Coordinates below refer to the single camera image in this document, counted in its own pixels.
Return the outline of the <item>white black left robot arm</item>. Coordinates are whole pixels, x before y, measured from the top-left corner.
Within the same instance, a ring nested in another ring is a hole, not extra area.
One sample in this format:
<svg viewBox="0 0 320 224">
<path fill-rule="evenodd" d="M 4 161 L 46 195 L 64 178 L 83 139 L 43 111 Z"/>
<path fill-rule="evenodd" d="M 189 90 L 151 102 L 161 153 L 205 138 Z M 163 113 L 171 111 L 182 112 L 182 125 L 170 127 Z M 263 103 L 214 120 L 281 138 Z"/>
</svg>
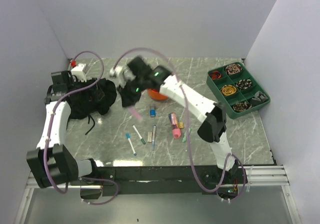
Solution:
<svg viewBox="0 0 320 224">
<path fill-rule="evenodd" d="M 76 160 L 64 145 L 71 107 L 66 93 L 93 83 L 87 78 L 83 65 L 71 71 L 53 72 L 44 104 L 46 119 L 35 150 L 28 151 L 26 161 L 40 188 L 56 187 L 82 178 L 88 185 L 96 184 L 100 172 L 92 158 Z"/>
</svg>

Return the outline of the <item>white green marker pen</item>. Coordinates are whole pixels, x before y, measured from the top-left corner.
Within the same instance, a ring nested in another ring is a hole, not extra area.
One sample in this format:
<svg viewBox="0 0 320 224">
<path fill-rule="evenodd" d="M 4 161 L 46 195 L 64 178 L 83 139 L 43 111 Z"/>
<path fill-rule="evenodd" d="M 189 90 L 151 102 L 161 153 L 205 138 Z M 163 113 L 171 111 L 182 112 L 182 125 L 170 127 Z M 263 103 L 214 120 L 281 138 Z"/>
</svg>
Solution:
<svg viewBox="0 0 320 224">
<path fill-rule="evenodd" d="M 144 138 L 142 137 L 142 135 L 140 134 L 140 132 L 138 131 L 137 127 L 133 124 L 132 128 L 134 129 L 134 131 L 136 132 L 136 134 L 138 135 L 140 141 L 142 142 L 143 145 L 146 144 L 146 141 L 144 140 Z"/>
</svg>

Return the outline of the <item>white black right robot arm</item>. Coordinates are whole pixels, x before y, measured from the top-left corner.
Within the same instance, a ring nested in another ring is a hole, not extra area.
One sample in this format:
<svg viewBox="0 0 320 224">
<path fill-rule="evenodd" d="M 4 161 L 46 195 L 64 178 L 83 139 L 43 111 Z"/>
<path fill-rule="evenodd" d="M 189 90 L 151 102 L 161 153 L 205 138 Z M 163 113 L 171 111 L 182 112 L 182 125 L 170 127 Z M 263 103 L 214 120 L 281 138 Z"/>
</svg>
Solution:
<svg viewBox="0 0 320 224">
<path fill-rule="evenodd" d="M 223 104 L 204 97 L 166 67 L 151 67 L 141 56 L 126 65 L 114 65 L 109 74 L 118 80 L 117 90 L 124 108 L 133 107 L 147 89 L 154 89 L 183 106 L 187 114 L 194 115 L 200 122 L 197 134 L 210 143 L 216 166 L 220 169 L 220 180 L 231 183 L 237 177 L 239 163 L 227 140 L 227 115 Z"/>
</svg>

